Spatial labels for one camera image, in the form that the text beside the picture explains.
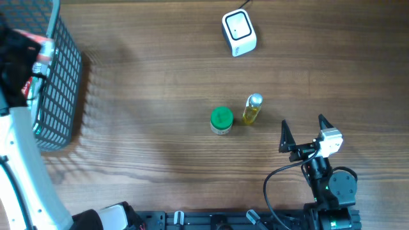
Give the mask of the yellow dish soap bottle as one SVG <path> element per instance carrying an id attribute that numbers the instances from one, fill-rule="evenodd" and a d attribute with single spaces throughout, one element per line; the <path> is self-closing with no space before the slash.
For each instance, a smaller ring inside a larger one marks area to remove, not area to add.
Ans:
<path id="1" fill-rule="evenodd" d="M 251 125 L 255 122 L 258 113 L 261 110 L 263 96 L 259 93 L 251 94 L 245 104 L 245 109 L 242 115 L 242 121 L 246 125 Z"/>

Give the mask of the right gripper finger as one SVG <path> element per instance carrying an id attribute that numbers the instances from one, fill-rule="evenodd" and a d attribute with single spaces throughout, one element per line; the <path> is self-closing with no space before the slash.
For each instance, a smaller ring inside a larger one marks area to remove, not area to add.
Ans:
<path id="1" fill-rule="evenodd" d="M 318 120 L 319 120 L 320 130 L 325 130 L 325 129 L 334 127 L 322 114 L 318 116 Z"/>
<path id="2" fill-rule="evenodd" d="M 293 138 L 293 135 L 289 129 L 289 126 L 286 120 L 282 120 L 281 123 L 281 140 L 279 143 L 279 152 L 287 153 L 294 151 L 296 148 L 296 142 Z"/>

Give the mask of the green lid white jar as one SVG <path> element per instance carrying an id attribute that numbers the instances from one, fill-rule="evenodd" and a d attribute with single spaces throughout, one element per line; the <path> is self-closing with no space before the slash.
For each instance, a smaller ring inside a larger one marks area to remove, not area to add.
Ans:
<path id="1" fill-rule="evenodd" d="M 234 116 L 227 107 L 215 108 L 210 117 L 211 130 L 217 135 L 227 134 L 233 126 Z"/>

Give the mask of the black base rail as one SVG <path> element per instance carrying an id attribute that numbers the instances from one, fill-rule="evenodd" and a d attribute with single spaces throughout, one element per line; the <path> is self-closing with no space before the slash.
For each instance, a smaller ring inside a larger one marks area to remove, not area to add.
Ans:
<path id="1" fill-rule="evenodd" d="M 182 212 L 138 211 L 143 220 L 141 229 L 156 230 L 361 230 L 362 223 L 357 210 L 278 210 L 277 218 L 271 213 L 255 212 Z"/>

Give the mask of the dark grey plastic basket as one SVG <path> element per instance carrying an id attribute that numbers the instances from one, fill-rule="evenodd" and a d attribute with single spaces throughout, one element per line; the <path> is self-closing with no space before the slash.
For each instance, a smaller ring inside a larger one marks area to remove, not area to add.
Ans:
<path id="1" fill-rule="evenodd" d="M 52 59 L 33 67 L 46 79 L 26 84 L 28 108 L 36 142 L 42 151 L 56 151 L 71 141 L 82 76 L 82 56 L 60 15 L 59 0 L 3 0 L 8 25 L 54 40 Z"/>

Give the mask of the red white tissue pack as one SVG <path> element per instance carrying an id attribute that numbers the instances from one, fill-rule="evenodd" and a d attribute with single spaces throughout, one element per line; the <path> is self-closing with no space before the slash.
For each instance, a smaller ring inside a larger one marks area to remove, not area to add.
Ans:
<path id="1" fill-rule="evenodd" d="M 40 52 L 37 55 L 37 63 L 41 63 L 43 65 L 51 64 L 56 49 L 55 41 L 53 39 L 29 33 L 21 29 L 16 29 L 15 31 L 41 45 Z"/>

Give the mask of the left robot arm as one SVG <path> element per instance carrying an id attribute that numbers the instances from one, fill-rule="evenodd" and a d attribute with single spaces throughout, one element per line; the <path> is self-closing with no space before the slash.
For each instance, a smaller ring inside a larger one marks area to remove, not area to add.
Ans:
<path id="1" fill-rule="evenodd" d="M 1 202 L 11 229 L 144 229 L 126 202 L 71 215 L 58 197 L 22 94 L 41 47 L 26 32 L 1 26 Z"/>

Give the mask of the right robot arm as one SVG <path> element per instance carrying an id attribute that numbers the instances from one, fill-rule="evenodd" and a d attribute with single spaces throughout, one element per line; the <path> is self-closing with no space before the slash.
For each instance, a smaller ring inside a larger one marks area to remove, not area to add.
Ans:
<path id="1" fill-rule="evenodd" d="M 329 156 L 343 143 L 342 133 L 320 114 L 320 132 L 307 144 L 297 144 L 287 122 L 282 121 L 279 152 L 289 153 L 291 163 L 299 163 L 312 190 L 314 202 L 304 206 L 309 229 L 361 229 L 355 205 L 358 176 L 348 167 L 332 167 Z"/>

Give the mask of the white barcode scanner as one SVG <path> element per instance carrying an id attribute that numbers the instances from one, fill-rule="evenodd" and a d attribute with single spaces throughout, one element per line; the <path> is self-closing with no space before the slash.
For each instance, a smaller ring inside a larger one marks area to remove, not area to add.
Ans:
<path id="1" fill-rule="evenodd" d="M 248 13 L 237 9 L 222 18 L 222 33 L 231 55 L 238 57 L 256 48 L 257 36 Z"/>

